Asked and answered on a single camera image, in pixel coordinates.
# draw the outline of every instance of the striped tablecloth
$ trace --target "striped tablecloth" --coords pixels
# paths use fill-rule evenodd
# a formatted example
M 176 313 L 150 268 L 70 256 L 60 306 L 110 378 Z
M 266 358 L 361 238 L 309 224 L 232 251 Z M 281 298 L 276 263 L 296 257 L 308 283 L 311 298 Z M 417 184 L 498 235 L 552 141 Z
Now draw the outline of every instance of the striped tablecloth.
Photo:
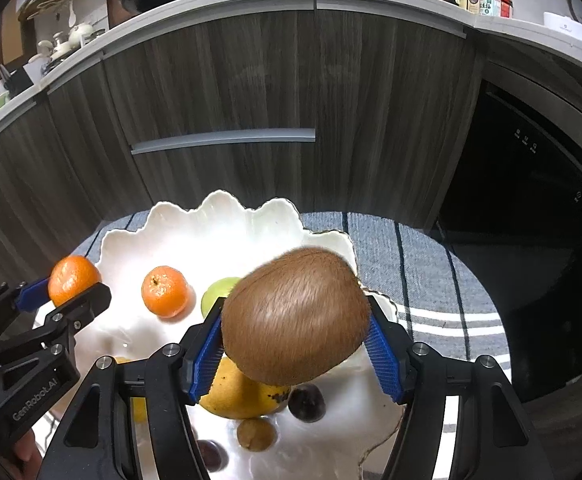
M 137 231 L 149 211 L 136 213 L 103 226 L 80 244 L 74 254 L 91 261 L 100 258 L 104 235 L 112 229 Z M 500 316 L 484 287 L 471 271 L 445 247 L 410 227 L 389 219 L 357 213 L 318 212 L 302 215 L 315 232 L 347 232 L 356 250 L 363 285 L 389 296 L 398 304 L 400 323 L 415 341 L 424 341 L 440 354 L 474 361 L 494 355 L 510 377 L 510 357 Z M 455 442 L 457 398 L 449 397 L 444 433 L 434 478 L 448 477 Z M 42 451 L 47 449 L 58 422 L 50 415 L 34 430 Z M 379 475 L 372 472 L 366 478 Z

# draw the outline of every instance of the grape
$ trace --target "grape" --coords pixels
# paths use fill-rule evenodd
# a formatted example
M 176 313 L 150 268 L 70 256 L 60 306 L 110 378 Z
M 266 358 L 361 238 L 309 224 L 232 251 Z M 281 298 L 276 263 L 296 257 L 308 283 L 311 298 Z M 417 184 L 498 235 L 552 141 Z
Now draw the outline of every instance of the grape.
M 197 447 L 205 463 L 207 471 L 215 473 L 226 465 L 226 452 L 212 440 L 199 440 Z
M 301 384 L 289 396 L 289 411 L 303 422 L 317 422 L 326 410 L 324 397 L 315 384 Z

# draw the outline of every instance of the white fruit bowl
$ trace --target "white fruit bowl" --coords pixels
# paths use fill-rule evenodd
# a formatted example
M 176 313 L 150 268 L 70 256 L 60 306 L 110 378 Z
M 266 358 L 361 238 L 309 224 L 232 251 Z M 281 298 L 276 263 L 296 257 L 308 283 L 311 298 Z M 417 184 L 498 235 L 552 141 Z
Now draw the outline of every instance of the white fruit bowl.
M 102 241 L 97 267 L 111 289 L 109 309 L 76 335 L 76 364 L 81 375 L 102 355 L 138 360 L 167 343 L 178 342 L 192 324 L 203 320 L 200 300 L 207 288 L 226 276 L 242 277 L 261 264 L 300 246 L 318 246 L 339 254 L 357 274 L 349 236 L 338 231 L 313 233 L 303 227 L 295 206 L 275 198 L 253 210 L 225 191 L 215 191 L 194 210 L 171 203 L 151 209 L 137 232 L 113 230 Z M 146 274 L 157 266 L 180 270 L 193 287 L 196 306 L 187 317 L 165 321 L 151 314 L 141 297 Z M 373 293 L 389 320 L 397 309 L 385 296 Z M 38 319 L 52 310 L 40 309 Z M 313 381 L 322 391 L 326 415 L 306 424 L 284 409 L 267 416 L 277 429 L 268 450 L 249 452 L 239 446 L 239 421 L 221 418 L 200 406 L 187 408 L 200 439 L 224 447 L 228 463 L 210 474 L 215 480 L 287 480 L 303 478 L 356 480 L 369 453 L 399 427 L 402 407 L 382 393 L 365 348 Z M 62 416 L 69 398 L 54 413 Z M 148 427 L 136 427 L 145 480 L 157 479 Z M 379 457 L 379 462 L 388 459 Z

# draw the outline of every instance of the kitchen countertop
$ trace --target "kitchen countertop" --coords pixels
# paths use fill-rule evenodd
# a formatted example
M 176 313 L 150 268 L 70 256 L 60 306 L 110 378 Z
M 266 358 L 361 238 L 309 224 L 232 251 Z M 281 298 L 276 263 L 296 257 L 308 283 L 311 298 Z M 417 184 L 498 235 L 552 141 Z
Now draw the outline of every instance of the kitchen countertop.
M 459 37 L 472 30 L 539 47 L 582 68 L 582 41 L 536 23 L 476 16 L 442 0 L 176 0 L 141 14 L 80 49 L 0 109 L 0 131 L 52 92 L 103 59 L 196 23 L 276 10 L 350 10 L 420 23 Z

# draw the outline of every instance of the mandarin orange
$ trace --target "mandarin orange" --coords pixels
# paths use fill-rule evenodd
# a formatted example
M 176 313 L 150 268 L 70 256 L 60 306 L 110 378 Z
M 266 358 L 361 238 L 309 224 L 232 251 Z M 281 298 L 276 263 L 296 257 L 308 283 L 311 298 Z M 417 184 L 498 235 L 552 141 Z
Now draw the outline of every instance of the mandarin orange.
M 179 270 L 173 267 L 156 267 L 142 283 L 142 300 L 153 314 L 174 317 L 194 306 L 189 283 Z
M 61 306 L 101 280 L 100 271 L 87 258 L 71 255 L 51 271 L 47 292 L 53 304 Z

